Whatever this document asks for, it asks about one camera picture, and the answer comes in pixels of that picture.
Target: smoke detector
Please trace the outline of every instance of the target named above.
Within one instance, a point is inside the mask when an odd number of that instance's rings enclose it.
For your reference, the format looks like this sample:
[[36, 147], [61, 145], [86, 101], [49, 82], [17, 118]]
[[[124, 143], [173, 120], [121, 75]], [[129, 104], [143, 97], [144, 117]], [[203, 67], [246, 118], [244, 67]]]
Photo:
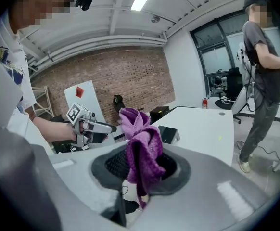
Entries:
[[160, 17], [157, 16], [157, 15], [154, 15], [153, 18], [151, 19], [151, 21], [152, 21], [153, 23], [158, 23], [158, 22], [160, 21]]

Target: trousers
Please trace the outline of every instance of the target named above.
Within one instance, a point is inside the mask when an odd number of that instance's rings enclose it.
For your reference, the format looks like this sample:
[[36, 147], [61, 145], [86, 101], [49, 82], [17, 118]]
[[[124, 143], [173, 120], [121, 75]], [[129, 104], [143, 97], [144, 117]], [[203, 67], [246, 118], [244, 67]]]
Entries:
[[246, 142], [241, 150], [240, 160], [248, 162], [249, 155], [267, 135], [279, 108], [277, 103], [267, 100], [255, 87], [255, 117]]

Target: man in gray t-shirt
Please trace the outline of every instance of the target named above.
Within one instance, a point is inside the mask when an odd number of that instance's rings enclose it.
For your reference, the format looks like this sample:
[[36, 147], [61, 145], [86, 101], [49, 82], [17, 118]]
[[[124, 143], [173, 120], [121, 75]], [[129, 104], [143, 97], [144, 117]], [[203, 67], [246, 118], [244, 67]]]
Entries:
[[243, 26], [246, 52], [255, 71], [255, 118], [240, 153], [240, 168], [249, 173], [249, 156], [267, 135], [280, 102], [280, 57], [261, 28], [271, 20], [271, 9], [265, 0], [246, 0], [244, 9], [249, 16]]

